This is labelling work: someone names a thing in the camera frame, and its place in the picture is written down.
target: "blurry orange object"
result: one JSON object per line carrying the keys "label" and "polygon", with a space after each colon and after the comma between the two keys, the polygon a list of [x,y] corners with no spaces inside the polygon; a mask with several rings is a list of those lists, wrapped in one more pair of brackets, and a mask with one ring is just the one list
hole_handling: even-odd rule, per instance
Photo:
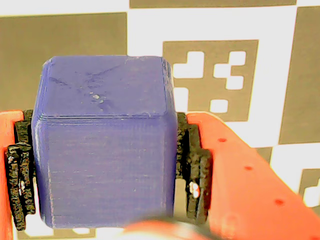
{"label": "blurry orange object", "polygon": [[127,226],[116,240],[222,240],[194,224],[175,218],[142,220]]}
{"label": "blurry orange object", "polygon": [[187,120],[213,155],[212,232],[234,240],[320,240],[320,218],[255,149],[212,114],[189,113]]}
{"label": "blurry orange object", "polygon": [[0,112],[0,240],[13,239],[4,151],[6,147],[15,143],[14,122],[23,120],[22,111]]}

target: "3d printed cube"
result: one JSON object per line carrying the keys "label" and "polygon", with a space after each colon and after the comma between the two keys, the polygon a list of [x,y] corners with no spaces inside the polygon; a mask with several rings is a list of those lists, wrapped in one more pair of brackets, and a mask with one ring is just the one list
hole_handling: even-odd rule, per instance
{"label": "3d printed cube", "polygon": [[173,214],[177,114],[162,57],[53,57],[31,128],[48,226],[123,227]]}

